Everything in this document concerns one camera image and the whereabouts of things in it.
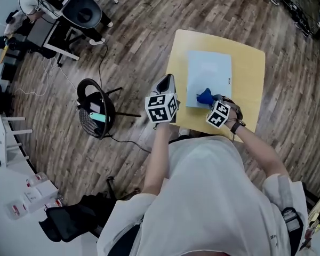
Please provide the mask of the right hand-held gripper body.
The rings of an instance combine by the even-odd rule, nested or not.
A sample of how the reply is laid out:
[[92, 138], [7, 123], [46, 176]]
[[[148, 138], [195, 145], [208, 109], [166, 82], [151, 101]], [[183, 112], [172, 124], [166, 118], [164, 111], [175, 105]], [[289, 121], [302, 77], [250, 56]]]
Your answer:
[[227, 121], [231, 108], [236, 111], [238, 119], [242, 120], [242, 111], [240, 107], [231, 99], [222, 96], [222, 99], [215, 99], [215, 101], [214, 107], [210, 109], [206, 116], [207, 123], [220, 129]]

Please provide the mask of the blue cloth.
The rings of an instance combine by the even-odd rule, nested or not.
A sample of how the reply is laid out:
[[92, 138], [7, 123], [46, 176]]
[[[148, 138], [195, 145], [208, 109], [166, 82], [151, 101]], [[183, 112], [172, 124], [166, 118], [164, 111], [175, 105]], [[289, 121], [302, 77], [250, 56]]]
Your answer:
[[212, 101], [215, 101], [212, 96], [211, 90], [206, 88], [203, 93], [196, 96], [196, 100], [198, 103], [209, 105]]

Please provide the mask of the person's left forearm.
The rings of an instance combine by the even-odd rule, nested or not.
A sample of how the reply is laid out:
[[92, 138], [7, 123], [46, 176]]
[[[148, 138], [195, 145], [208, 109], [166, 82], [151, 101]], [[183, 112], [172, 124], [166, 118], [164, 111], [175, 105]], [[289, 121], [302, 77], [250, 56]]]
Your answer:
[[158, 195], [169, 169], [169, 123], [158, 124], [142, 193]]

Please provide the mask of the person's right forearm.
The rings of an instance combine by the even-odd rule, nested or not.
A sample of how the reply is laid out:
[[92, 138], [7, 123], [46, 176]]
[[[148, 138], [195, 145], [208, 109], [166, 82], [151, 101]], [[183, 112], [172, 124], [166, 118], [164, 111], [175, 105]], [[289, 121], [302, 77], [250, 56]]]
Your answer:
[[260, 139], [256, 134], [244, 126], [239, 126], [235, 133], [245, 144], [250, 155], [256, 160], [266, 177], [281, 174], [289, 177], [285, 165], [272, 146]]

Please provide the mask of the black wristwatch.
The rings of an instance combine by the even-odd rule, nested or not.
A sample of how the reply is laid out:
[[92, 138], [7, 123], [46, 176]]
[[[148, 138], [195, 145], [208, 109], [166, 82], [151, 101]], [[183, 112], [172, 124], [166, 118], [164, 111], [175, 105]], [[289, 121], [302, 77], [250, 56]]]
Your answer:
[[237, 129], [238, 129], [240, 126], [245, 127], [246, 124], [245, 124], [244, 122], [242, 122], [242, 121], [236, 120], [236, 121], [234, 122], [233, 126], [232, 126], [231, 129], [230, 129], [231, 132], [232, 132], [233, 134], [236, 134], [236, 131], [237, 131]]

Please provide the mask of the mint green bottle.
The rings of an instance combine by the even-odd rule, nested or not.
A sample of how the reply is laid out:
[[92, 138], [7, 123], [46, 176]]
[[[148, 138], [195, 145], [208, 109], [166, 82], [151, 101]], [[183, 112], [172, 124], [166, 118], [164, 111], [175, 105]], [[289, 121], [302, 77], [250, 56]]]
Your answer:
[[95, 121], [99, 121], [99, 122], [103, 122], [103, 123], [106, 122], [106, 115], [104, 115], [104, 114], [100, 114], [100, 113], [90, 113], [90, 114], [89, 114], [89, 117], [90, 117], [92, 120], [95, 120]]

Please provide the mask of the round black wicker chair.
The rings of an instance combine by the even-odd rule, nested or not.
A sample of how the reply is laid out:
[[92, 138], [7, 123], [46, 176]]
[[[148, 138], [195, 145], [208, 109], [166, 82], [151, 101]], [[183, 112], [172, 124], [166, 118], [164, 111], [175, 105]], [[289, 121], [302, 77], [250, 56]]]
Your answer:
[[[101, 140], [110, 136], [108, 132], [114, 126], [117, 116], [140, 117], [138, 114], [116, 111], [109, 95], [122, 89], [122, 87], [118, 87], [114, 90], [104, 92], [100, 85], [90, 78], [86, 78], [79, 83], [77, 87], [77, 109], [79, 110], [79, 121], [81, 126], [87, 134]], [[91, 102], [101, 107], [100, 114], [106, 115], [105, 123], [92, 120], [89, 117], [89, 114], [92, 113], [90, 110]]]

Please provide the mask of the person's white shirt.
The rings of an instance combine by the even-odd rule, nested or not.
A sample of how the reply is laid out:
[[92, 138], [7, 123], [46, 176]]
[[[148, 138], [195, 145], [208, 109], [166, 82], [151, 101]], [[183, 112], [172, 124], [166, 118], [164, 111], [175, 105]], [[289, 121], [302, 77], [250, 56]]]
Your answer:
[[169, 178], [158, 195], [118, 201], [97, 242], [98, 256], [139, 226], [130, 256], [291, 256], [283, 212], [308, 214], [302, 183], [279, 174], [258, 189], [234, 145], [224, 137], [185, 139], [169, 146]]

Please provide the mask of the grey shell chair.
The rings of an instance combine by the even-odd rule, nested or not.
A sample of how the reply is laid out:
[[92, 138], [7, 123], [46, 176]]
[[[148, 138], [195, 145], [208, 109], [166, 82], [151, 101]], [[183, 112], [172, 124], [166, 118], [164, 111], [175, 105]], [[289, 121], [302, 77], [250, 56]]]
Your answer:
[[89, 29], [99, 24], [102, 12], [95, 0], [69, 0], [62, 9], [62, 16], [79, 27]]

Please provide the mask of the black power strip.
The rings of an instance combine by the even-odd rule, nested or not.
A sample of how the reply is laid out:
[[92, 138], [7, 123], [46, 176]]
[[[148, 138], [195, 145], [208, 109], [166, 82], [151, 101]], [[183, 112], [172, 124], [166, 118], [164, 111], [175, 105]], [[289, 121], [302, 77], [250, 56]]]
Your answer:
[[288, 10], [294, 21], [294, 25], [304, 34], [305, 37], [309, 37], [311, 35], [310, 26], [303, 10], [291, 0], [281, 0], [281, 2], [285, 9]]

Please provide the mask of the grey desk white legs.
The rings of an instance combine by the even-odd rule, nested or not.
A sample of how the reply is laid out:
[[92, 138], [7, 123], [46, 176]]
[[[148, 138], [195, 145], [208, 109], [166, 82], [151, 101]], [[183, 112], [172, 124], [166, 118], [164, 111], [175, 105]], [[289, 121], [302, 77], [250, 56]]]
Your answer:
[[78, 61], [79, 56], [73, 54], [70, 46], [75, 41], [84, 39], [85, 36], [81, 34], [75, 37], [75, 35], [76, 31], [72, 26], [44, 16], [34, 22], [27, 40], [39, 47], [52, 50], [60, 56]]

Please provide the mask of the clear bottle red label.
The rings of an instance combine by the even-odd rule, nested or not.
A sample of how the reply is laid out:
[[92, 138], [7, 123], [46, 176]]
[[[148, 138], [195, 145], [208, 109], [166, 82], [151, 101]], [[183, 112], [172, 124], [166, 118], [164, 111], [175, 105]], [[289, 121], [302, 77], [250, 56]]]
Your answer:
[[40, 172], [40, 173], [37, 173], [37, 174], [30, 176], [26, 180], [26, 185], [27, 185], [27, 187], [34, 187], [37, 184], [40, 184], [40, 183], [45, 182], [47, 180], [48, 180], [47, 175], [44, 172]]
[[53, 208], [53, 207], [62, 207], [62, 201], [58, 198], [52, 198], [50, 201], [48, 201], [46, 204], [44, 204], [44, 210]]

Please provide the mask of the black cabinet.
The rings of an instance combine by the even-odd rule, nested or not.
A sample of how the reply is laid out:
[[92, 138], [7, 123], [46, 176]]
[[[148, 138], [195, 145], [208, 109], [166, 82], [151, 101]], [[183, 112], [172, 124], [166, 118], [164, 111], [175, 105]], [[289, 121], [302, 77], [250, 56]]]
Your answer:
[[14, 76], [25, 56], [25, 53], [22, 51], [12, 51], [8, 49], [5, 56], [3, 57], [3, 68], [1, 71], [1, 79], [4, 81], [12, 82]]

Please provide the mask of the yellow desk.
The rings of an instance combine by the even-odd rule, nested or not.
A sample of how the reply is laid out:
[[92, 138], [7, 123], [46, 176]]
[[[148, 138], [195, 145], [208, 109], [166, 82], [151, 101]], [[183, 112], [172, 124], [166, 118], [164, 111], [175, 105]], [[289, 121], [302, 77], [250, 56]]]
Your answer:
[[8, 46], [8, 45], [6, 45], [6, 46], [3, 48], [2, 52], [1, 52], [1, 56], [0, 56], [0, 64], [3, 63], [3, 60], [4, 60], [4, 58], [5, 58], [6, 54], [7, 54], [8, 49], [9, 49], [9, 46]]

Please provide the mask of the clear jug red label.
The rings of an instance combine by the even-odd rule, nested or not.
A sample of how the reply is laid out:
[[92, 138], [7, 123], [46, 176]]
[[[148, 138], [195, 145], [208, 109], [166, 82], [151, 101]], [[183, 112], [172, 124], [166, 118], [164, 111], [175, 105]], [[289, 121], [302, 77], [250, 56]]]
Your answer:
[[16, 199], [6, 204], [7, 215], [12, 220], [24, 217], [28, 212], [22, 200]]

